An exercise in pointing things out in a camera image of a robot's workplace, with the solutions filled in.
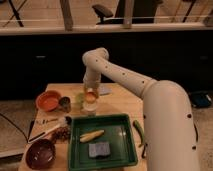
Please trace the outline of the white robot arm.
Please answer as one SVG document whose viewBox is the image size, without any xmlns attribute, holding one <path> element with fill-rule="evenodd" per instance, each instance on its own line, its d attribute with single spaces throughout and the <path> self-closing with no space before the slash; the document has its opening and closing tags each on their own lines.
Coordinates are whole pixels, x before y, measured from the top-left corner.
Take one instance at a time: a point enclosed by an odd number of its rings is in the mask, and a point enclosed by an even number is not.
<svg viewBox="0 0 213 171">
<path fill-rule="evenodd" d="M 147 171 L 200 171 L 191 103 L 179 84 L 113 64 L 105 48 L 85 52 L 82 61 L 85 87 L 98 88 L 106 76 L 143 100 Z"/>
</svg>

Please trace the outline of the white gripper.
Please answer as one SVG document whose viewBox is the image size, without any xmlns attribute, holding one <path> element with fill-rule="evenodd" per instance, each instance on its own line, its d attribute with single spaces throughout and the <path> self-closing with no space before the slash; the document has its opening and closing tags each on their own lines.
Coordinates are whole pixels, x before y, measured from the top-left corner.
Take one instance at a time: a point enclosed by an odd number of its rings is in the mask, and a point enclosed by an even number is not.
<svg viewBox="0 0 213 171">
<path fill-rule="evenodd" d="M 89 78 L 88 76 L 84 76 L 83 78 L 83 83 L 84 83 L 84 87 L 83 87 L 83 100 L 86 98 L 86 94 L 87 94 L 87 88 L 92 88 L 95 89 L 95 95 L 97 98 L 100 97 L 99 94 L 99 85 L 101 82 L 101 77 L 97 77 L 97 78 Z"/>
</svg>

